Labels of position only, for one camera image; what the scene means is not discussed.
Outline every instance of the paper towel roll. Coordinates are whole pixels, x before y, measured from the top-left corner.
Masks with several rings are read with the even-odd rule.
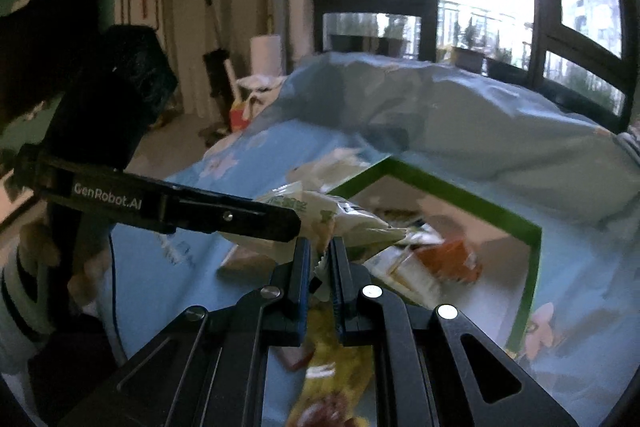
[[[251,74],[282,74],[282,43],[279,35],[251,38]]]

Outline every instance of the dark window frame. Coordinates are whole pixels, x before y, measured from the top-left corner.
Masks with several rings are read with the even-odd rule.
[[[418,60],[436,59],[439,0],[314,0],[314,45],[322,52],[323,16],[332,12],[390,13],[420,17]],[[638,11],[636,0],[619,0],[622,53],[617,57],[580,32],[562,24],[562,0],[534,0],[534,21],[525,87],[561,107],[590,117],[619,132],[628,125],[638,81]],[[591,71],[625,95],[620,117],[583,95],[545,79],[546,52]]]

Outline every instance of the bed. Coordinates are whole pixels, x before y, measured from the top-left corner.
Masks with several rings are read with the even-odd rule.
[[[369,162],[395,155],[542,227],[533,309],[546,311],[538,322],[554,342],[518,360],[582,427],[599,425],[640,363],[640,168],[615,135],[452,66],[326,54],[304,62],[232,145],[171,180],[254,198],[337,147]],[[113,243],[128,357],[186,307],[226,307],[266,282],[217,272],[232,246],[218,234],[119,225]],[[106,279],[98,307],[116,346]],[[263,425],[284,424],[303,378],[270,355]],[[370,394],[360,407],[374,417]]]

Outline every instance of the open cardboard box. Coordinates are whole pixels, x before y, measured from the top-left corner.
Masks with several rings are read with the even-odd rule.
[[[331,194],[373,211],[420,210],[447,238],[476,245],[483,265],[473,284],[444,282],[442,303],[456,306],[500,347],[517,351],[538,277],[542,230],[526,219],[394,158],[386,158]]]

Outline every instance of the silver rivet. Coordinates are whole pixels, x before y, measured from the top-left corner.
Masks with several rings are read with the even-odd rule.
[[[184,317],[190,322],[203,320],[207,311],[202,306],[191,306],[184,311]]]
[[[382,295],[382,288],[380,286],[376,286],[375,284],[370,284],[369,286],[364,286],[362,289],[362,294],[365,297],[369,297],[370,299],[377,299]]]
[[[443,304],[438,306],[438,315],[443,319],[455,319],[458,316],[458,310],[451,304]]]
[[[275,299],[280,297],[280,288],[277,286],[265,286],[260,290],[260,295],[265,299]]]

